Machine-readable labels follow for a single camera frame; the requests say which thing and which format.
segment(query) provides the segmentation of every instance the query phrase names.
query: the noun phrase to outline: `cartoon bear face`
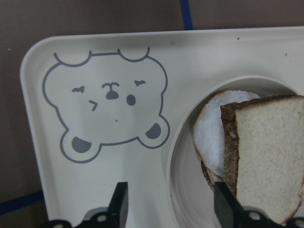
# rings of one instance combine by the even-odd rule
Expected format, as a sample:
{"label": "cartoon bear face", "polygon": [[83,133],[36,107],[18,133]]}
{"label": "cartoon bear face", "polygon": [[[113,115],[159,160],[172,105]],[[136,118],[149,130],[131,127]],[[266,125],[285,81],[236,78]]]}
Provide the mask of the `cartoon bear face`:
{"label": "cartoon bear face", "polygon": [[147,54],[138,60],[115,53],[92,54],[81,64],[62,62],[43,81],[45,99],[66,131],[60,148],[71,161],[93,160],[102,146],[138,140],[158,148],[170,127],[162,116],[167,75]]}

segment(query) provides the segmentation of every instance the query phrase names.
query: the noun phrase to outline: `bear nose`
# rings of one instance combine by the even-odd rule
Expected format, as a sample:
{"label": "bear nose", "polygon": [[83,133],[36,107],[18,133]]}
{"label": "bear nose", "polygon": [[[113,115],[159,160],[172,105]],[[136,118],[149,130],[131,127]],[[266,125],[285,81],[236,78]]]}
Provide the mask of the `bear nose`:
{"label": "bear nose", "polygon": [[113,99],[117,99],[119,97],[119,95],[114,90],[110,90],[109,92],[106,93],[105,97],[108,100],[113,100]]}

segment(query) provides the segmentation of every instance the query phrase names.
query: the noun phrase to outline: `blue stripe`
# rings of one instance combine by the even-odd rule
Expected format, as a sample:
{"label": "blue stripe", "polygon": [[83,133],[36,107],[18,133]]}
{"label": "blue stripe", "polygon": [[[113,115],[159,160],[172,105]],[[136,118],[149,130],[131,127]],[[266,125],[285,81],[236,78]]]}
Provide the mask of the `blue stripe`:
{"label": "blue stripe", "polygon": [[188,0],[180,0],[180,9],[185,30],[193,30],[191,12]]}
{"label": "blue stripe", "polygon": [[41,203],[44,201],[43,192],[39,191],[32,193],[17,199],[12,199],[10,201],[0,203],[0,215],[4,215],[21,208]]}

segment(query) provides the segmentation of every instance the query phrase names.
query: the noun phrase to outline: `tray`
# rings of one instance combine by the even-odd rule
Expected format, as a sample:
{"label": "tray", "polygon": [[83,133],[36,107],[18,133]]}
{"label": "tray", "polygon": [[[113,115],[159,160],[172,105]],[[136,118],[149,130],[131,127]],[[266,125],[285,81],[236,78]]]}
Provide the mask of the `tray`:
{"label": "tray", "polygon": [[[238,77],[266,76],[303,95],[303,51],[303,27],[37,43],[20,78],[49,219],[75,226],[90,209],[109,204],[117,182],[127,181],[126,227],[215,227],[212,200],[204,224],[191,214],[178,218],[176,210],[185,208],[172,203],[171,158],[183,123],[213,88]],[[198,158],[193,169],[200,169]],[[202,176],[192,180],[205,184]],[[200,188],[195,194],[206,196]]]}

